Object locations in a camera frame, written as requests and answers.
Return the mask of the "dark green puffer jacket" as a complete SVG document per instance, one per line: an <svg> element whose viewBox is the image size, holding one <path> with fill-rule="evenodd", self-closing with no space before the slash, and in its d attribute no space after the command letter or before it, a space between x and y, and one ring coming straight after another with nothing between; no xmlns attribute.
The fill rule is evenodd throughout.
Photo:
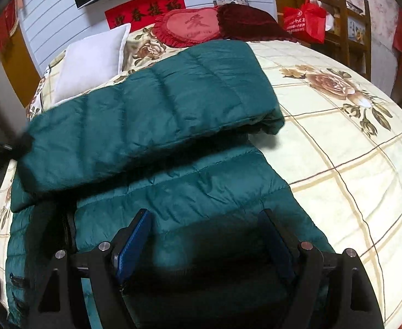
<svg viewBox="0 0 402 329"><path fill-rule="evenodd" d="M249 135L284 126L274 90L244 42L180 51L123 82L33 119L11 193L9 319L29 322L59 249L85 253L146 209L151 233L121 294L141 328L282 313L288 284L257 217L271 209L302 241L331 251Z"/></svg>

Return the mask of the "white square pillow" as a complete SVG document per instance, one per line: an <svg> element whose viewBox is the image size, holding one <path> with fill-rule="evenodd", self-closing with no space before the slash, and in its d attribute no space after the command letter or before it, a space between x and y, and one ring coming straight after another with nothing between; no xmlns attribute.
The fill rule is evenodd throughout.
<svg viewBox="0 0 402 329"><path fill-rule="evenodd" d="M69 45L52 102L75 97L121 73L129 34L130 24L125 24Z"/></svg>

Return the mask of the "red calligraphy banner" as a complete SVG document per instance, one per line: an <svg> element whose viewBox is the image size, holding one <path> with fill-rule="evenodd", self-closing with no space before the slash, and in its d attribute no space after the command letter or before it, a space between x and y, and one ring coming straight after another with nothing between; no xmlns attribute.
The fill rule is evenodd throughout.
<svg viewBox="0 0 402 329"><path fill-rule="evenodd" d="M135 31L176 9L185 9L185 0L130 0L107 10L105 17L109 29L130 24L130 30Z"/></svg>

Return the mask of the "red heart-shaped cushion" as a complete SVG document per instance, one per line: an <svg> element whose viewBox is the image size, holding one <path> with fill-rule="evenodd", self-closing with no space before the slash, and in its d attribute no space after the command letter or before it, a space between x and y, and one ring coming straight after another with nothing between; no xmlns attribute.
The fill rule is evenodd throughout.
<svg viewBox="0 0 402 329"><path fill-rule="evenodd" d="M156 18L156 38L172 48L187 48L220 39L215 7L175 9Z"/></svg>

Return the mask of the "wooden shelf rack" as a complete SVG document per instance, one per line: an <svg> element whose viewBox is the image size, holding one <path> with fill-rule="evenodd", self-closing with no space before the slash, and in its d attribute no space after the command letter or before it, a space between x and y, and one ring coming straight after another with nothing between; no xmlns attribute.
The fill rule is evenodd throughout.
<svg viewBox="0 0 402 329"><path fill-rule="evenodd" d="M309 0L333 18L333 27L325 32L324 42L312 44L320 53L342 63L371 80L371 17L370 4L364 7L348 0Z"/></svg>

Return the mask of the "red shopping bag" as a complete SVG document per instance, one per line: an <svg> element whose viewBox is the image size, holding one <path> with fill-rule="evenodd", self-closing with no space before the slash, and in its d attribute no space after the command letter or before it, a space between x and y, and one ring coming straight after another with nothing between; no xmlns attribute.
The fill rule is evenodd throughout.
<svg viewBox="0 0 402 329"><path fill-rule="evenodd" d="M323 44L327 12L318 4L305 0L299 7L285 7L283 28L295 39L310 44Z"/></svg>

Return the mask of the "dark red velvet cushion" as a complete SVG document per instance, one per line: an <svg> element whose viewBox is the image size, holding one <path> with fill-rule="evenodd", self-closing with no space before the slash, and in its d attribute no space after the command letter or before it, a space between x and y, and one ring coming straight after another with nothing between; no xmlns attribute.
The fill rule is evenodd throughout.
<svg viewBox="0 0 402 329"><path fill-rule="evenodd" d="M223 39L244 42L297 42L266 11L243 4L224 4L217 7L217 19Z"/></svg>

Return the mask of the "floral pink curtain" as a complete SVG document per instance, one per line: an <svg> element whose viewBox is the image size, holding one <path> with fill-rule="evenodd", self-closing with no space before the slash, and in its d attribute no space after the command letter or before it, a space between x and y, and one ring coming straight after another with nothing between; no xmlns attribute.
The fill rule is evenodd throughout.
<svg viewBox="0 0 402 329"><path fill-rule="evenodd" d="M348 0L365 9L364 0ZM372 37L391 49L397 28L399 5L396 0L368 0Z"/></svg>

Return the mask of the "red tasselled wall hanging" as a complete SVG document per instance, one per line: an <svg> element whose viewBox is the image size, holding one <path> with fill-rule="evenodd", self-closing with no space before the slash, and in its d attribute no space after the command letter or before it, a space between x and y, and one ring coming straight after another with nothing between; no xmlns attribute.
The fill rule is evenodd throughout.
<svg viewBox="0 0 402 329"><path fill-rule="evenodd" d="M0 14L0 53L8 46L17 25L16 0L11 0Z"/></svg>

